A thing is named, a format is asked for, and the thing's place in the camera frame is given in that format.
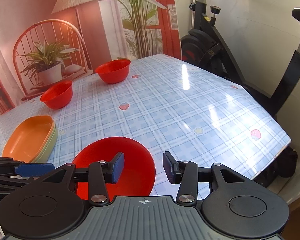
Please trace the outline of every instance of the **green plant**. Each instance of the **green plant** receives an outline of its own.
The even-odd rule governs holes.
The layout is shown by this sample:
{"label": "green plant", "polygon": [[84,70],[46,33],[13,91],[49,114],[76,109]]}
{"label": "green plant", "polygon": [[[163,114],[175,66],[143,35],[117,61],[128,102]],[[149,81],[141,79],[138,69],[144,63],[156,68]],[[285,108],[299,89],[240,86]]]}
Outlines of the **green plant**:
{"label": "green plant", "polygon": [[151,18],[157,14],[157,7],[166,9],[164,5],[155,0],[124,0],[119,1],[128,13],[126,19],[122,19],[124,29],[134,32],[134,41],[126,37],[126,42],[137,58],[143,58],[155,54],[158,46],[158,37],[154,37],[149,23]]}
{"label": "green plant", "polygon": [[42,45],[34,42],[35,52],[30,52],[26,55],[26,60],[30,64],[20,73],[30,75],[30,79],[41,71],[45,71],[54,67],[57,64],[64,65],[63,60],[71,58],[70,53],[80,51],[80,49],[70,48],[70,45],[63,45],[62,41],[55,41],[47,45]]}

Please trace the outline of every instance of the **printed backdrop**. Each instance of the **printed backdrop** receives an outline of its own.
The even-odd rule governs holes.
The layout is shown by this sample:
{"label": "printed backdrop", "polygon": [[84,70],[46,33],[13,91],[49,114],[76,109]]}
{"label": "printed backdrop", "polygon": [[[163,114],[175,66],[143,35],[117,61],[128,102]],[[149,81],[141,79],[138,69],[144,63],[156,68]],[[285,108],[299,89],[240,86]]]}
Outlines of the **printed backdrop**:
{"label": "printed backdrop", "polygon": [[181,57],[174,0],[0,0],[0,114],[99,65]]}

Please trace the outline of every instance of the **gray ribbed plate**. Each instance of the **gray ribbed plate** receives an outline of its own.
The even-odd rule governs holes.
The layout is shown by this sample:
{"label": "gray ribbed plate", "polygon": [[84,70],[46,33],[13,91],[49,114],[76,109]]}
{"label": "gray ribbed plate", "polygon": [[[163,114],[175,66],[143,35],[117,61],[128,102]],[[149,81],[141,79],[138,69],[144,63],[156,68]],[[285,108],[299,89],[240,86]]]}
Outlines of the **gray ribbed plate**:
{"label": "gray ribbed plate", "polygon": [[[73,231],[55,240],[227,240],[213,231],[197,210],[182,207],[170,196],[117,197],[94,207]],[[278,236],[270,238],[279,240]],[[6,240],[17,240],[8,236]]]}

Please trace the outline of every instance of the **chair backrest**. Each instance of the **chair backrest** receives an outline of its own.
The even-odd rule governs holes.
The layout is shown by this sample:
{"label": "chair backrest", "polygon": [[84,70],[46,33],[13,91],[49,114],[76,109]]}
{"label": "chair backrest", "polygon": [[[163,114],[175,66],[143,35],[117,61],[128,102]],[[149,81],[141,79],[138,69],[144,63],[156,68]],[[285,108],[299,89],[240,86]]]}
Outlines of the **chair backrest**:
{"label": "chair backrest", "polygon": [[70,54],[71,59],[65,60],[65,67],[70,64],[77,64],[84,67],[85,70],[88,69],[82,47],[83,39],[74,25],[58,19],[44,20],[33,24],[21,34],[12,53],[13,64],[26,95],[32,87],[39,85],[41,81],[37,75],[31,77],[31,72],[28,74],[26,72],[20,73],[30,63],[24,55],[36,52],[34,42],[47,45],[55,41],[63,41],[64,45],[68,44],[71,48],[80,49],[80,51]]}

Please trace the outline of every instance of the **black knob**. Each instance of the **black knob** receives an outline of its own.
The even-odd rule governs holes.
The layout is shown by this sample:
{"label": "black knob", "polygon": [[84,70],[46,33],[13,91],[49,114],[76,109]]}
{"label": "black knob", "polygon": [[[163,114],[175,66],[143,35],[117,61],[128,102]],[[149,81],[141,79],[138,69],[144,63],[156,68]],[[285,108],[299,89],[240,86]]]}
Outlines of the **black knob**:
{"label": "black knob", "polygon": [[210,11],[213,13],[213,14],[219,14],[220,11],[221,11],[221,8],[217,7],[217,6],[210,6]]}
{"label": "black knob", "polygon": [[195,3],[194,2],[190,3],[189,8],[190,10],[195,11]]}

